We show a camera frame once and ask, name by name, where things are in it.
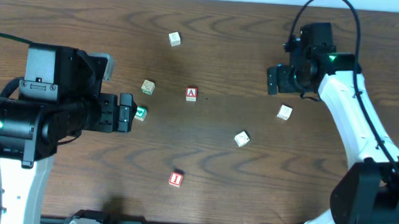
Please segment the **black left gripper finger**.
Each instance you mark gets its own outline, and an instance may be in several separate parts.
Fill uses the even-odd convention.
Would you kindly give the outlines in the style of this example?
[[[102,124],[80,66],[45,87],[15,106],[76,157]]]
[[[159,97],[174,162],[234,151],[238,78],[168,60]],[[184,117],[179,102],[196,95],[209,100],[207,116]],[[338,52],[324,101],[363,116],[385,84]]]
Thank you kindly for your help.
[[[132,122],[128,119],[118,118],[116,132],[129,132],[132,128]]]
[[[135,103],[132,94],[121,93],[119,98],[119,103],[120,103],[118,106],[119,110],[123,107],[124,108],[128,107],[131,110],[131,112],[137,111],[137,104]]]

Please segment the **plain engraved wooden block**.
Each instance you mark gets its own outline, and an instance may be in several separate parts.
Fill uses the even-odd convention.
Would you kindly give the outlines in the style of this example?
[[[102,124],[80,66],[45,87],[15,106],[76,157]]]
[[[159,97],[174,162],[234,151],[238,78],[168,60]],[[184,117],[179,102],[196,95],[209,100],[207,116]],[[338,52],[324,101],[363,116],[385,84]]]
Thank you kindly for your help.
[[[288,120],[292,113],[292,108],[287,105],[282,105],[278,111],[277,117],[282,120]]]

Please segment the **red letter A wooden block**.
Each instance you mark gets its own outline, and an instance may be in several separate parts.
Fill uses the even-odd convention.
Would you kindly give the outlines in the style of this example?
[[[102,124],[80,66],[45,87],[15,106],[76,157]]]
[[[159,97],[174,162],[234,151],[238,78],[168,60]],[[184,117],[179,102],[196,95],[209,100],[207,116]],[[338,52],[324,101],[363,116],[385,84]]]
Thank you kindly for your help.
[[[188,102],[195,102],[197,100],[198,90],[196,87],[187,87],[186,88],[186,100]]]

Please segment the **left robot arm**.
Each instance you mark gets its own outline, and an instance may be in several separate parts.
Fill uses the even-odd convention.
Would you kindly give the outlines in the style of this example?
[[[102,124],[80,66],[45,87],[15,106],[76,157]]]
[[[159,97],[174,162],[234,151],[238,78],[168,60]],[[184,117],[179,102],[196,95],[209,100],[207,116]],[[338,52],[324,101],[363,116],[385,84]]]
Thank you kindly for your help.
[[[60,145],[83,130],[129,132],[131,94],[71,92],[12,79],[0,93],[0,224],[40,224],[43,193]]]

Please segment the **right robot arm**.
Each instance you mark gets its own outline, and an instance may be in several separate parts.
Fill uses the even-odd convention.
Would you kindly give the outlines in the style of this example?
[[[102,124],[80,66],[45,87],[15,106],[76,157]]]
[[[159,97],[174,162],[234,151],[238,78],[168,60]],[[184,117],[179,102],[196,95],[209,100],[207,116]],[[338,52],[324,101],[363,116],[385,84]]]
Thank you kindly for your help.
[[[303,224],[399,224],[399,148],[376,114],[354,55],[295,52],[290,58],[288,65],[268,69],[269,94],[318,94],[348,163],[329,210]]]

